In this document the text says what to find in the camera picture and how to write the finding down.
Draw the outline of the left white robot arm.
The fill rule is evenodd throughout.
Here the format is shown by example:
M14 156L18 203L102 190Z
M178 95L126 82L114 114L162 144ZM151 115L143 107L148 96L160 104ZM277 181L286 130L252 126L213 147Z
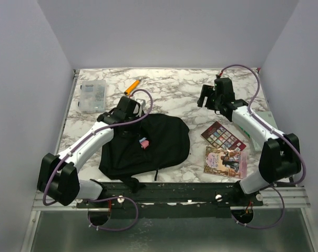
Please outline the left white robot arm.
M95 207L106 204L107 194L95 180L80 180L84 164L105 144L116 138L115 129L136 126L149 113L144 99L123 96L115 108L97 118L78 141L58 154L46 154L41 163L37 189L43 193L43 204L67 206L75 200L89 200Z

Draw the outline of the pink cap glue bottle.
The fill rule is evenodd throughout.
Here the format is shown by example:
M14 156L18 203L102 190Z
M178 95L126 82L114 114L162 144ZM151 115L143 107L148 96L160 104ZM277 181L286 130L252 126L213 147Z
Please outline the pink cap glue bottle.
M143 140L140 142L140 145L143 149L146 149L149 146L149 141L148 140Z

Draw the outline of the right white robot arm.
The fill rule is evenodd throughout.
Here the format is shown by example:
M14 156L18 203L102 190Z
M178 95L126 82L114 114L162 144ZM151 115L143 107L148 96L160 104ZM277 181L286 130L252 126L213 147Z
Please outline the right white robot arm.
M236 99L230 78L217 78L212 86L203 85L197 105L241 126L262 147L258 169L234 186L232 199L237 205L245 205L252 193L302 171L299 138L272 127L246 101Z

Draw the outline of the black student backpack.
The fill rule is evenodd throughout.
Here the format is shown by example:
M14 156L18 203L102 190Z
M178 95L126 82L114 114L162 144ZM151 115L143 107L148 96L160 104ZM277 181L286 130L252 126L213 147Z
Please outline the black student backpack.
M136 126L115 129L116 138L102 147L99 170L135 193L144 188L134 175L181 164L190 151L188 126L178 117L150 114ZM139 140L146 138L143 149Z

